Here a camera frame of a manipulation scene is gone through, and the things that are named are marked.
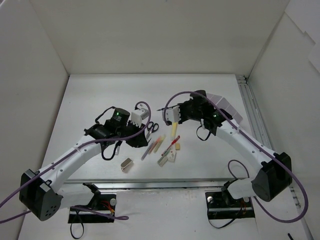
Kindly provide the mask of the red gel pen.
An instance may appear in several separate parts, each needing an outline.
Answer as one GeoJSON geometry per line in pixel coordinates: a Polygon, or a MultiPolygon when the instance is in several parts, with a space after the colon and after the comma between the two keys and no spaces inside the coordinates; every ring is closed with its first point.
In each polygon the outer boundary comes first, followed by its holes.
{"type": "Polygon", "coordinates": [[[161,156],[163,156],[179,139],[181,138],[180,135],[178,135],[172,142],[171,144],[163,151],[161,156]]]}

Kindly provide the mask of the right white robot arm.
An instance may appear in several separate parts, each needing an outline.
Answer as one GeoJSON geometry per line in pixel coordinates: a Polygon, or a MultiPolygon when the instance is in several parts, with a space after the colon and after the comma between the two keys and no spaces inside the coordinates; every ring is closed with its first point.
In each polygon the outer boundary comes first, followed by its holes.
{"type": "Polygon", "coordinates": [[[162,108],[165,124],[199,122],[210,134],[228,143],[254,170],[252,178],[236,179],[225,186],[221,193],[225,205],[233,206],[239,199],[251,197],[270,202],[292,183],[292,163],[286,153],[278,154],[251,137],[229,112],[207,97],[205,90],[188,94],[189,100],[162,108]]]}

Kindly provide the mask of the black handled scissors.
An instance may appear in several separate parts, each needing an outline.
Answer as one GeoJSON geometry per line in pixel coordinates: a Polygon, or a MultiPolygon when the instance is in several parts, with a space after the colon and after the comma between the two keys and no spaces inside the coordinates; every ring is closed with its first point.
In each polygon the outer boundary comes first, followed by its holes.
{"type": "Polygon", "coordinates": [[[146,139],[148,140],[152,133],[156,132],[159,129],[159,124],[153,121],[150,121],[147,125],[147,134],[146,139]]]}

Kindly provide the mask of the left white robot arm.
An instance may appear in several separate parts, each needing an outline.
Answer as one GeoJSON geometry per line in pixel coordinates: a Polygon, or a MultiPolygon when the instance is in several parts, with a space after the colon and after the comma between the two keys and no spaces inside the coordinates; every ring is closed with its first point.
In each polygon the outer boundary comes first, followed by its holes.
{"type": "Polygon", "coordinates": [[[46,221],[58,210],[84,206],[89,210],[100,204],[98,190],[90,183],[68,186],[67,180],[81,166],[100,155],[109,146],[126,142],[133,148],[147,145],[146,124],[151,111],[136,106],[132,112],[111,107],[112,117],[104,123],[95,123],[84,130],[84,135],[65,154],[37,171],[28,169],[21,176],[19,200],[40,220],[46,221]]]}

